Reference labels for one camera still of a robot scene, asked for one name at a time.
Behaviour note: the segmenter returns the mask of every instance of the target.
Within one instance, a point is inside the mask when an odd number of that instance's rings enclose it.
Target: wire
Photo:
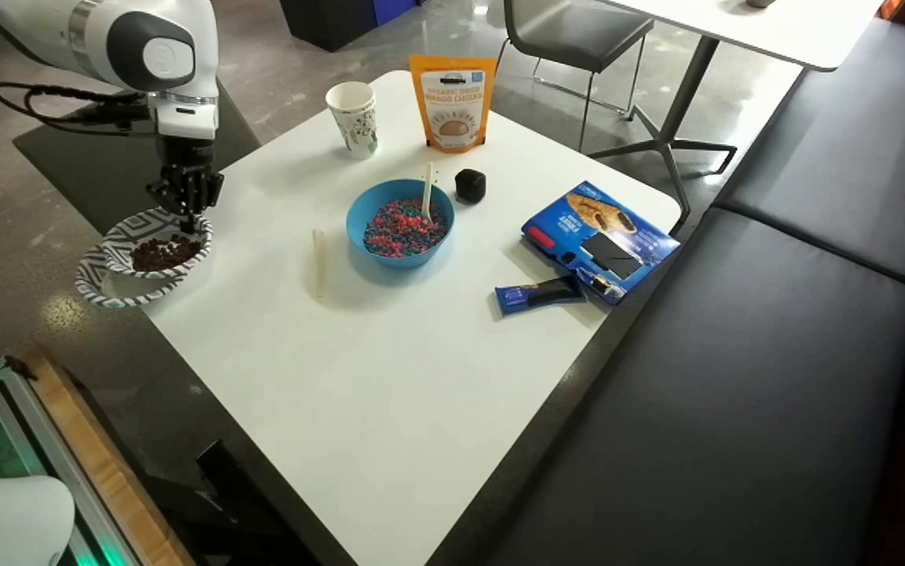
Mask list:
[[[4,91],[22,91],[22,104],[9,101]],[[35,109],[35,99],[92,101],[99,109],[95,120],[88,120],[85,114],[49,115],[49,114]],[[138,120],[128,107],[141,104],[141,94],[96,94],[96,91],[63,87],[63,84],[0,82],[0,104],[58,132],[109,134],[109,138],[153,138],[153,132],[132,132],[128,125],[132,120]],[[88,123],[119,125],[121,132],[88,130]]]

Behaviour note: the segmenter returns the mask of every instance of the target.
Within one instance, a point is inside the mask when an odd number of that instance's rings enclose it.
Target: wooden board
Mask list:
[[[194,562],[128,463],[112,447],[96,414],[76,390],[73,376],[45,350],[16,359],[32,374],[32,386],[53,417],[58,437],[70,443],[70,454],[77,458],[138,561],[144,566]]]

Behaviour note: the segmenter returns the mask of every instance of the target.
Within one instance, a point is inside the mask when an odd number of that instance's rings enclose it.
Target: black sofa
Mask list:
[[[905,29],[806,71],[468,562],[905,562]]]

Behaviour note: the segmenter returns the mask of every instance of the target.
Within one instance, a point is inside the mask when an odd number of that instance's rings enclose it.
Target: food package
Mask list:
[[[449,153],[483,146],[495,62],[491,57],[411,57],[407,70],[427,146]]]
[[[603,305],[615,305],[677,249],[676,238],[591,182],[578,182],[548,205],[520,234]]]

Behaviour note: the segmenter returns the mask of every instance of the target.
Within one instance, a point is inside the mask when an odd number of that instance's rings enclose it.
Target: metal stand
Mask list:
[[[667,169],[670,169],[670,177],[671,177],[671,182],[676,182],[676,202],[677,202],[677,207],[683,207],[677,222],[683,222],[685,214],[689,214],[689,197],[685,197],[685,189],[683,189],[683,182],[677,182],[671,151],[722,151],[727,161],[722,161],[713,173],[727,173],[727,168],[729,168],[732,156],[735,156],[735,146],[713,146],[713,140],[676,138],[676,132],[677,132],[677,125],[683,125],[683,120],[685,120],[685,114],[689,114],[689,107],[692,107],[699,82],[705,82],[705,71],[706,71],[706,66],[709,66],[709,59],[713,59],[717,45],[720,45],[720,40],[717,40],[717,38],[706,38],[706,36],[696,40],[695,59],[692,59],[692,66],[689,66],[685,77],[683,77],[683,84],[677,84],[677,91],[676,91],[676,99],[671,99],[671,107],[670,107],[670,115],[667,115],[664,130],[653,125],[653,123],[634,107],[634,115],[644,123],[649,140],[639,140],[639,146],[622,146],[622,149],[609,149],[609,151],[595,151],[595,153],[587,153],[587,156],[615,156],[615,153],[659,151],[664,161],[667,161]]]

